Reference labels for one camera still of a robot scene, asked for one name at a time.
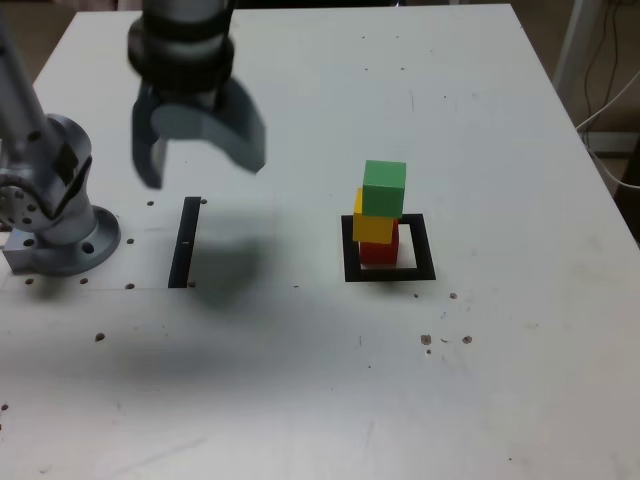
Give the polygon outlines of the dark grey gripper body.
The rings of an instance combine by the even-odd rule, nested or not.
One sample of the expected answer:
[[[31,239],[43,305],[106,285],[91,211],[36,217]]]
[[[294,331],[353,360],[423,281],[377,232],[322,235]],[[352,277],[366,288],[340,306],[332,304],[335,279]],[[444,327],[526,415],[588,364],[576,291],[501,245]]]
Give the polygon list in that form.
[[[204,92],[174,92],[154,87],[148,82],[141,82],[141,93],[146,93],[156,103],[180,103],[200,109],[215,109],[218,103],[218,90]]]

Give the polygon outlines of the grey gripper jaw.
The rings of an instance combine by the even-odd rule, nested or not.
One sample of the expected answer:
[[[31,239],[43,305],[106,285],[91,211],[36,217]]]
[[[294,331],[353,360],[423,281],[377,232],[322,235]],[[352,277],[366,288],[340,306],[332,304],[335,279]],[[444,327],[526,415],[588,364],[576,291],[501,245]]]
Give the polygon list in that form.
[[[235,165],[256,173],[266,164],[266,132],[260,113],[236,79],[217,90],[215,109],[160,104],[152,114],[153,129],[166,140],[206,141]]]
[[[153,87],[142,81],[132,108],[131,150],[139,177],[151,189],[162,188],[166,163],[167,141],[155,132],[151,122],[160,104],[161,99]]]

